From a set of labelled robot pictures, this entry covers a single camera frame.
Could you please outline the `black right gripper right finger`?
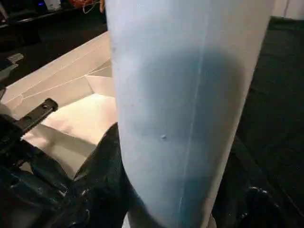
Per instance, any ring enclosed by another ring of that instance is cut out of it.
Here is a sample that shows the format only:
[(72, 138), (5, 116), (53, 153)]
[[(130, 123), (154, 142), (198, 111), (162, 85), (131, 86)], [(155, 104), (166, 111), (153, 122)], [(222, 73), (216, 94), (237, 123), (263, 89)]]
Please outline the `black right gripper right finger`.
[(218, 228), (287, 228), (281, 199), (235, 137), (212, 216)]

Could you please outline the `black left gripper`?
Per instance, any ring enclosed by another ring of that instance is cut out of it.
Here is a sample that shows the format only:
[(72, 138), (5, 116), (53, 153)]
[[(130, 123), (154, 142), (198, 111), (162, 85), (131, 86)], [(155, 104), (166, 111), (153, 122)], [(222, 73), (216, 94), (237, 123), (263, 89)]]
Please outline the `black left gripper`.
[(0, 115), (0, 151), (7, 152), (23, 135), (45, 120), (58, 109), (58, 104), (51, 98), (46, 99), (19, 120), (7, 114)]

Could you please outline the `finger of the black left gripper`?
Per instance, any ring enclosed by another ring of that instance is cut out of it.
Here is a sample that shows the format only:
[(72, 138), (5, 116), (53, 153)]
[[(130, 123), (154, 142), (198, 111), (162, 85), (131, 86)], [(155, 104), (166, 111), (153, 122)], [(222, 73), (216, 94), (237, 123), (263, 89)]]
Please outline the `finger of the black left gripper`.
[(72, 182), (38, 147), (28, 142), (13, 145), (0, 156), (0, 226), (44, 227)]

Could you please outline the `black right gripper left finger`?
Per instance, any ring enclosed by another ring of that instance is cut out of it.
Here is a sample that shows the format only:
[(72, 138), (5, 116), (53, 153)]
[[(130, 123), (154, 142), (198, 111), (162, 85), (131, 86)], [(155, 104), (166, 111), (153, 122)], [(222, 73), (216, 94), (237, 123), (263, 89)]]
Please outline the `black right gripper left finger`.
[(121, 228), (132, 187), (123, 166), (118, 124), (104, 133), (74, 177), (74, 195), (87, 213), (86, 228)]

